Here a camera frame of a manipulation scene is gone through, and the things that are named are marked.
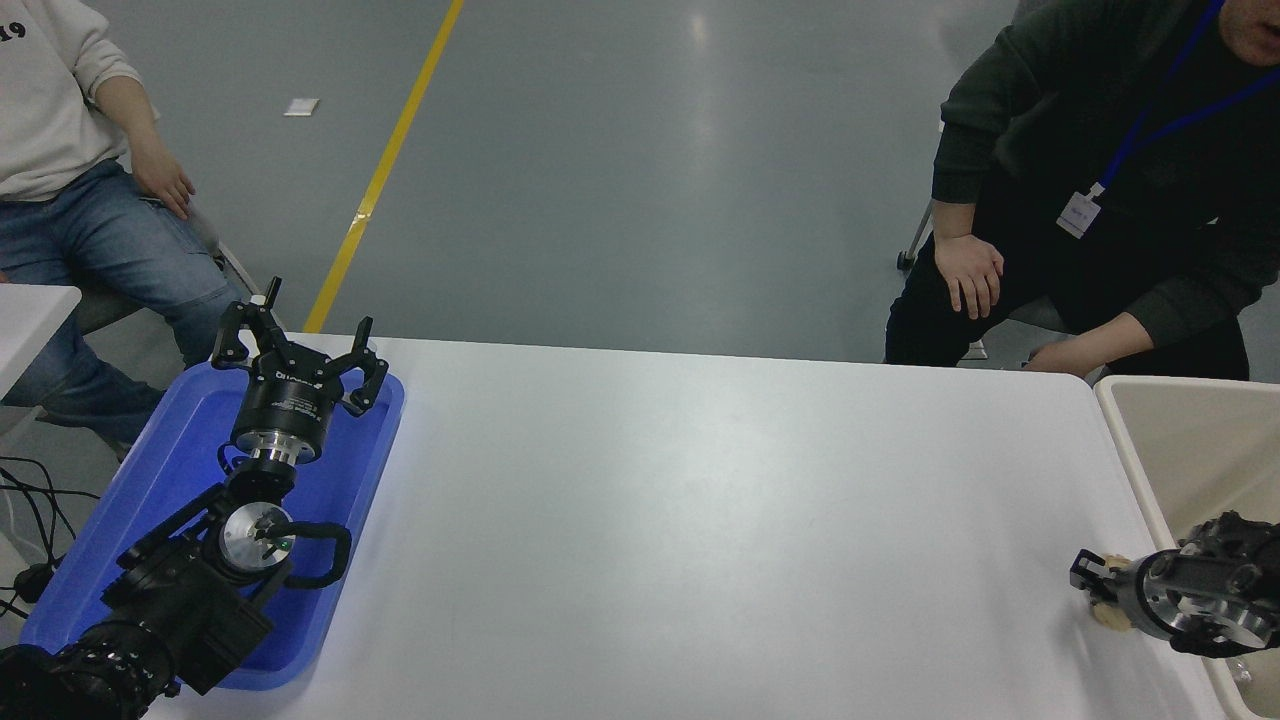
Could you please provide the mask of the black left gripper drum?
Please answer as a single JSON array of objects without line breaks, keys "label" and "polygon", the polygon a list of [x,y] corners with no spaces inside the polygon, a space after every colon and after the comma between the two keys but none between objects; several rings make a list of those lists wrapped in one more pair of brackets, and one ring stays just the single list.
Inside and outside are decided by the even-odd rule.
[{"label": "black left gripper drum", "polygon": [[307,447],[325,443],[334,406],[344,395],[338,377],[301,378],[288,370],[248,366],[250,383],[230,432],[238,447],[250,447],[255,436],[278,433]]}]

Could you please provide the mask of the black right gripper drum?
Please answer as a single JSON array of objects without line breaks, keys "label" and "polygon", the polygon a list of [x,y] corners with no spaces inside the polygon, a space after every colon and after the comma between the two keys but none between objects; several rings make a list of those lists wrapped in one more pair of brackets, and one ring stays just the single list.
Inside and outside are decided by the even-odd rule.
[{"label": "black right gripper drum", "polygon": [[1115,594],[1112,615],[1123,632],[1166,632],[1166,623],[1155,611],[1146,589],[1148,570],[1157,559],[1157,553],[1135,560],[1108,555],[1110,582]]}]

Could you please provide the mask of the person's left hand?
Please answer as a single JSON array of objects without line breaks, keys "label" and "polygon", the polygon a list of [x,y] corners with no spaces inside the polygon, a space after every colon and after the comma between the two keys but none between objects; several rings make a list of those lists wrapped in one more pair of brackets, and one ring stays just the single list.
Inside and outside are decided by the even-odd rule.
[{"label": "person's left hand", "polygon": [[1069,340],[1039,346],[1029,355],[1021,369],[1069,374],[1083,379],[1098,365],[1094,355],[1078,340]]},{"label": "person's left hand", "polygon": [[195,184],[169,147],[155,133],[129,135],[128,145],[131,172],[138,187],[175,217],[188,220]]}]

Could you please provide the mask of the person's right hand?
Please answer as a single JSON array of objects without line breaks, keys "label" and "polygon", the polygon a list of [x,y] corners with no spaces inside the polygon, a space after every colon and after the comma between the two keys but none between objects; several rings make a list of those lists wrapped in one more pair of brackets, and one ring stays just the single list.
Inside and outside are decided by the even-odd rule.
[{"label": "person's right hand", "polygon": [[1000,301],[1004,255],[975,234],[934,237],[934,264],[951,307],[972,320],[991,316]]}]

